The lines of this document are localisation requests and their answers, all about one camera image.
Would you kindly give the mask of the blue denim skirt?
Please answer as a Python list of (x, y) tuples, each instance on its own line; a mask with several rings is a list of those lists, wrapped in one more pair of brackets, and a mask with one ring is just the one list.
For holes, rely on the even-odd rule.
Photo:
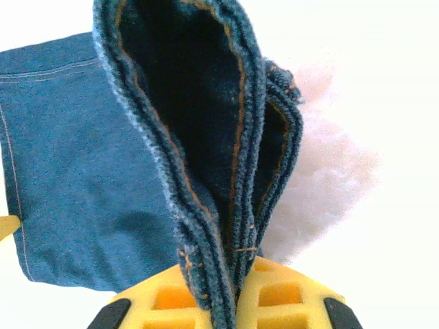
[(23, 273), (121, 292), (179, 264), (214, 329), (237, 329), (299, 99), (238, 0), (94, 0), (91, 32), (0, 52)]

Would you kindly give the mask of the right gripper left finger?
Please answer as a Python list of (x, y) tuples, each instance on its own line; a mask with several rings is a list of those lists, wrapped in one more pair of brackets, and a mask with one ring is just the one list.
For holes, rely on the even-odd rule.
[(114, 296), (87, 329), (210, 329), (175, 265)]

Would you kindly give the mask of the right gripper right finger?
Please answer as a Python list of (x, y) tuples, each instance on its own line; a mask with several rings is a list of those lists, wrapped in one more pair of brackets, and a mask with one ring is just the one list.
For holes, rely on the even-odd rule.
[(260, 256), (241, 290), (236, 324), (237, 329), (363, 329), (343, 296)]

